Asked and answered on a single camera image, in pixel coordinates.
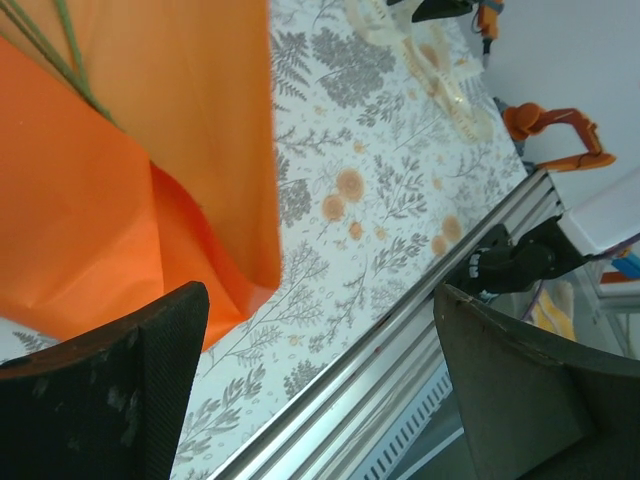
floral tablecloth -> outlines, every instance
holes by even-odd
[[[457,23],[442,27],[453,65],[471,61]],[[494,135],[467,145],[344,0],[273,0],[271,42],[284,278],[202,355],[176,480],[213,472],[525,176],[478,76],[462,89]],[[0,360],[52,343],[0,321]]]

metal rail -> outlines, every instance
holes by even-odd
[[[210,480],[348,478],[444,361],[434,288],[493,225],[517,238],[559,205],[546,173],[527,178]]]

table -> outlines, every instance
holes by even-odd
[[[441,26],[454,70],[473,62]],[[461,87],[494,134],[469,145],[343,0],[273,0],[271,45],[282,286],[202,355],[175,480],[207,478],[525,177],[478,75]],[[0,359],[54,343],[9,321],[0,342]]]

white wall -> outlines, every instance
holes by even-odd
[[[471,17],[460,22],[469,32]],[[640,166],[640,0],[505,0],[500,30],[485,74],[492,93],[510,104],[583,110],[618,157],[605,169],[556,175],[565,205]],[[479,53],[479,37],[470,43]],[[581,151],[573,130],[559,125],[528,140],[525,159]]]

orange bag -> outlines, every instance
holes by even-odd
[[[280,281],[267,5],[68,3],[92,90],[135,141],[0,19],[49,72],[0,38],[0,315],[64,340],[200,280],[208,348]],[[52,5],[23,8],[70,63]]]

